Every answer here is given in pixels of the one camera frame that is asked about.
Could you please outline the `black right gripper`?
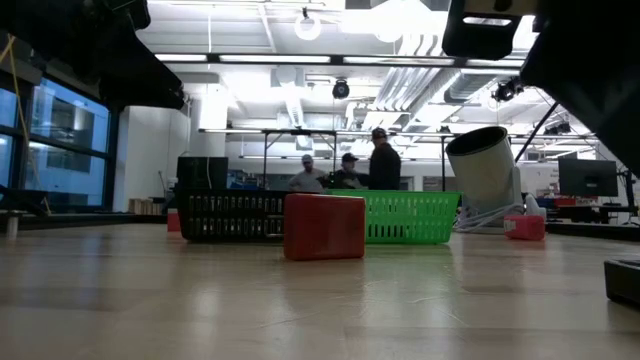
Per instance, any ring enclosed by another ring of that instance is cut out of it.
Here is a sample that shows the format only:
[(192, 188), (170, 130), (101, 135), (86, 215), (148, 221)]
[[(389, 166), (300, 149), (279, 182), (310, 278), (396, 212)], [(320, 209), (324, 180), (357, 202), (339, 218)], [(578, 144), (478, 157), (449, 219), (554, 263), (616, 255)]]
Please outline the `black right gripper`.
[(452, 57), (499, 60), (513, 50), (522, 19), (515, 0), (451, 0), (442, 49)]

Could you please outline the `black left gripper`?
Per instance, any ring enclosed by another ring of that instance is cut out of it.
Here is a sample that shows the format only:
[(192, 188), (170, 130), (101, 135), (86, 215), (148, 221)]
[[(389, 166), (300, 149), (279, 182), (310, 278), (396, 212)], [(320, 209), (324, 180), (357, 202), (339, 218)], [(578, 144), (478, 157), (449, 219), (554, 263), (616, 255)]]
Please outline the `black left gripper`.
[(182, 109), (183, 82), (138, 39), (147, 0), (29, 0), (29, 43), (45, 61), (97, 79), (113, 108)]

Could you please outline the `red item with white end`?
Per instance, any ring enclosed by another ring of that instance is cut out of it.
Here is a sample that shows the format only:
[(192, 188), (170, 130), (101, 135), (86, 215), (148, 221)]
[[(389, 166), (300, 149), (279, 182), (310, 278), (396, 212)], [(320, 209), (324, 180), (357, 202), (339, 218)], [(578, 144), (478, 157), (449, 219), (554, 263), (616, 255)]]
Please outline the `red item with white end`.
[(545, 238), (545, 219), (540, 215), (509, 215), (504, 218), (504, 234), (517, 240), (541, 241)]

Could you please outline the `red charger with port slots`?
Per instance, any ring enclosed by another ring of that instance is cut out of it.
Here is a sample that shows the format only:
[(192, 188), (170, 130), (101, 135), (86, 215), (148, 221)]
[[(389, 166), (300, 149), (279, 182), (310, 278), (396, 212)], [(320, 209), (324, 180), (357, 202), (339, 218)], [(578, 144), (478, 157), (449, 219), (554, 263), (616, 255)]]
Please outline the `red charger with port slots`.
[(284, 203), (284, 257), (293, 261), (359, 259), (365, 254), (365, 200), (293, 193)]

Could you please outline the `black box item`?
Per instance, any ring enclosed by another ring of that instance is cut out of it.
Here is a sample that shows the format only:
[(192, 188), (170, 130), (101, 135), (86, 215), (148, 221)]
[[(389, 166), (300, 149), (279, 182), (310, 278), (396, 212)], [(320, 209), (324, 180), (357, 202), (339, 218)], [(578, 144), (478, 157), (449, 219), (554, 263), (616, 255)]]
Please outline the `black box item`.
[(611, 301), (640, 308), (640, 260), (607, 260), (604, 273)]

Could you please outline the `large window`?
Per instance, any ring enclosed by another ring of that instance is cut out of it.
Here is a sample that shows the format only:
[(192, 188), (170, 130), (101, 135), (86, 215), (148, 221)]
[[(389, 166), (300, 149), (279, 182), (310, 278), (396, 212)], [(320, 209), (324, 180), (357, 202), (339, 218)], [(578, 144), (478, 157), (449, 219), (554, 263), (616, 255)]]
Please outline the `large window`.
[(0, 70), (0, 185), (48, 193), (51, 210), (112, 205), (118, 120), (56, 78)]

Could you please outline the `black monitor back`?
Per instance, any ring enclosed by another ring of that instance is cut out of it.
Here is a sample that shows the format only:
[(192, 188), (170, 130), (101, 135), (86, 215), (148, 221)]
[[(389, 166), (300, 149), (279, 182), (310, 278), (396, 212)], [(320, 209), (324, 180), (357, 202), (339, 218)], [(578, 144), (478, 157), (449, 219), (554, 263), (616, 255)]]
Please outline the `black monitor back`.
[(178, 188), (227, 188), (229, 159), (227, 157), (179, 157)]

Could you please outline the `black monitor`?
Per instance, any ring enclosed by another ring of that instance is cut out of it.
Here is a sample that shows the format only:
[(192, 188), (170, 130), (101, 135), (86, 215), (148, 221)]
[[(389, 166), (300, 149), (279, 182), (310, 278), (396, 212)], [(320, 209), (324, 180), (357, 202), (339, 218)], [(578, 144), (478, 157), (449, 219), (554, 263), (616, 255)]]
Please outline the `black monitor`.
[(561, 158), (558, 161), (561, 195), (616, 197), (617, 167), (614, 161)]
[(179, 157), (178, 188), (227, 188), (229, 159), (227, 157)]

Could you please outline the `wooden crates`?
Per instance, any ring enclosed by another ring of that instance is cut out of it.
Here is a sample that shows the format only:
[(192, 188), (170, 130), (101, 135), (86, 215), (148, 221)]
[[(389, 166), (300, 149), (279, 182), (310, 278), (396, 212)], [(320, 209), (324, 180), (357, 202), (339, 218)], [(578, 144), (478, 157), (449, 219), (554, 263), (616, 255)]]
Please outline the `wooden crates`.
[(165, 199), (162, 197), (130, 198), (128, 211), (135, 215), (159, 216), (163, 214)]

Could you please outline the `white cylinder with dark opening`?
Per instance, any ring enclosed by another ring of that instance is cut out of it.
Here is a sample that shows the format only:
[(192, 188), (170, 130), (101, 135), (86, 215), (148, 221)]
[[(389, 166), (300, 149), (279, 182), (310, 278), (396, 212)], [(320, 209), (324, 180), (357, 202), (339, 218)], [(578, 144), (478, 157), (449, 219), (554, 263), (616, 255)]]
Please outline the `white cylinder with dark opening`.
[(523, 204), (520, 172), (504, 127), (489, 126), (457, 136), (445, 152), (470, 208), (485, 214)]

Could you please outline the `long ceiling light bar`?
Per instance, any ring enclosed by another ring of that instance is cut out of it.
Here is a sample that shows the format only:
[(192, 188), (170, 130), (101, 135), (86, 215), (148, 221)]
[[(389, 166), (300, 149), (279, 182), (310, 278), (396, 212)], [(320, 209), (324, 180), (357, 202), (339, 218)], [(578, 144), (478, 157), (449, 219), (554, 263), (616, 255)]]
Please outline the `long ceiling light bar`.
[(156, 58), (167, 64), (229, 65), (327, 65), (363, 67), (424, 67), (519, 70), (520, 58), (501, 60), (466, 59), (449, 56), (384, 56), (384, 55), (295, 55), (249, 53), (158, 53)]

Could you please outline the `person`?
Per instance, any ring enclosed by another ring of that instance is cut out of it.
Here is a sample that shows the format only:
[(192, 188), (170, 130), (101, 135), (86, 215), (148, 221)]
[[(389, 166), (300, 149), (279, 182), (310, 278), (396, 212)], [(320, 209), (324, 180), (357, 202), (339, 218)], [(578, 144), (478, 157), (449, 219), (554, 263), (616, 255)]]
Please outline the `person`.
[(370, 190), (399, 190), (401, 158), (388, 142), (387, 133), (377, 127), (371, 133), (374, 150), (369, 162)]
[(314, 167), (314, 160), (309, 154), (302, 157), (301, 163), (303, 170), (290, 179), (289, 190), (292, 192), (323, 193), (324, 187), (320, 178), (325, 177), (326, 173)]
[(358, 173), (355, 165), (359, 161), (352, 153), (342, 156), (341, 167), (328, 177), (329, 189), (367, 189), (369, 175)]

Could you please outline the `round white pendant lamp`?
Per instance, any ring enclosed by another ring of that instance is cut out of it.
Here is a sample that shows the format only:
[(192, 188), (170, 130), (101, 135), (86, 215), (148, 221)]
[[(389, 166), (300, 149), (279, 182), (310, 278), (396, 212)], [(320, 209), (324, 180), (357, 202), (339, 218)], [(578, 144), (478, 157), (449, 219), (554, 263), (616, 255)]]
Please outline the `round white pendant lamp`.
[(318, 15), (307, 7), (302, 7), (300, 14), (294, 22), (294, 33), (304, 41), (317, 39), (322, 32), (322, 22)]

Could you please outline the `black plastic basket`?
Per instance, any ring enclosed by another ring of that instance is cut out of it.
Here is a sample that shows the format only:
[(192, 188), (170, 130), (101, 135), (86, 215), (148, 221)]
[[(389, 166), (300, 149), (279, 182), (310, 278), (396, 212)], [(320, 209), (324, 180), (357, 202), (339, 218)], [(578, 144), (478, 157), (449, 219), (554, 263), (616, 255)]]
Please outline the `black plastic basket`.
[(182, 189), (176, 194), (181, 234), (194, 243), (281, 242), (287, 195), (269, 190)]

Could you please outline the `white round piece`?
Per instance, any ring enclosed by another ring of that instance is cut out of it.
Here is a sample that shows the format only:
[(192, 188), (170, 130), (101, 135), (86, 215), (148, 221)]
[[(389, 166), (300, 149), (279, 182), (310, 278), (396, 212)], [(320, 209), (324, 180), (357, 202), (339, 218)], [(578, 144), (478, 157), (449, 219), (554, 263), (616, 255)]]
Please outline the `white round piece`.
[(536, 198), (531, 194), (527, 193), (524, 197), (524, 205), (525, 205), (525, 214), (528, 216), (540, 216), (543, 219), (546, 218), (546, 209), (540, 207)]

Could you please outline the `green plastic basket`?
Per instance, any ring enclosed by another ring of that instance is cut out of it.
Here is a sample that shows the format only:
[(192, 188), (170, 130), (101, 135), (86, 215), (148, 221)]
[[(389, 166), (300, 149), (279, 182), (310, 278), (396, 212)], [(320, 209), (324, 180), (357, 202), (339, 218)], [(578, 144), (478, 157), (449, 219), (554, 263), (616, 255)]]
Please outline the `green plastic basket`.
[(367, 245), (447, 243), (461, 199), (458, 192), (332, 189), (329, 194), (365, 200)]

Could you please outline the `background desk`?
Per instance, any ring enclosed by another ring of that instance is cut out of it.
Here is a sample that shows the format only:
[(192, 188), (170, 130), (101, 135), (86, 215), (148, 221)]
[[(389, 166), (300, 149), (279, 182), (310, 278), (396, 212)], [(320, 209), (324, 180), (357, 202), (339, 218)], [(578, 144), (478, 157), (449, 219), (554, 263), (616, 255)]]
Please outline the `background desk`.
[(638, 217), (638, 206), (605, 205), (556, 205), (547, 210), (548, 221), (569, 219), (573, 223), (608, 224), (612, 214), (627, 213), (630, 217)]

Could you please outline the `silver ventilation duct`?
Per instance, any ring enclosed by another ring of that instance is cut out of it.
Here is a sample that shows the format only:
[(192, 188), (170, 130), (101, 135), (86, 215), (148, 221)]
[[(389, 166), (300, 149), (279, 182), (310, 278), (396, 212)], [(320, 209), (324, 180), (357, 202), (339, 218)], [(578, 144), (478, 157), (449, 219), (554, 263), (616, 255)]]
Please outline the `silver ventilation duct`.
[[(515, 28), (504, 30), (492, 26), (471, 30), (464, 27), (447, 29), (443, 50), (448, 56), (467, 60), (500, 60), (512, 52), (515, 34)], [(460, 69), (458, 78), (446, 89), (444, 100), (456, 104), (468, 102), (487, 85), (518, 76), (518, 73), (519, 71), (513, 74), (496, 74), (485, 69)]]

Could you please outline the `black background rig frame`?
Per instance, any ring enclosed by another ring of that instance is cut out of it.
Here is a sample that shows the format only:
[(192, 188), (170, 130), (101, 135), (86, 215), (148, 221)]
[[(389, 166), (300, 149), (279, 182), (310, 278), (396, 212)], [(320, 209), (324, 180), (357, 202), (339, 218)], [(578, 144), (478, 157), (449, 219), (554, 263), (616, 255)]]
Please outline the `black background rig frame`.
[[(269, 147), (278, 141), (278, 139), (282, 135), (290, 135), (290, 136), (307, 136), (307, 137), (320, 137), (324, 138), (325, 136), (330, 136), (333, 138), (333, 142), (329, 142), (329, 147), (333, 150), (333, 167), (336, 167), (337, 161), (337, 146), (338, 146), (338, 138), (340, 136), (353, 136), (353, 137), (369, 137), (369, 132), (358, 132), (358, 131), (336, 131), (336, 130), (309, 130), (302, 128), (293, 128), (293, 129), (262, 129), (258, 131), (259, 134), (264, 136), (264, 146), (263, 146), (263, 176), (266, 176), (267, 171), (267, 153)], [(448, 138), (453, 138), (454, 135), (451, 133), (411, 133), (411, 132), (391, 132), (391, 136), (406, 136), (410, 138), (435, 138), (438, 140), (440, 144), (440, 154), (441, 154), (441, 181), (442, 186), (441, 189), (443, 191), (446, 190), (446, 164), (445, 164), (445, 140)]]

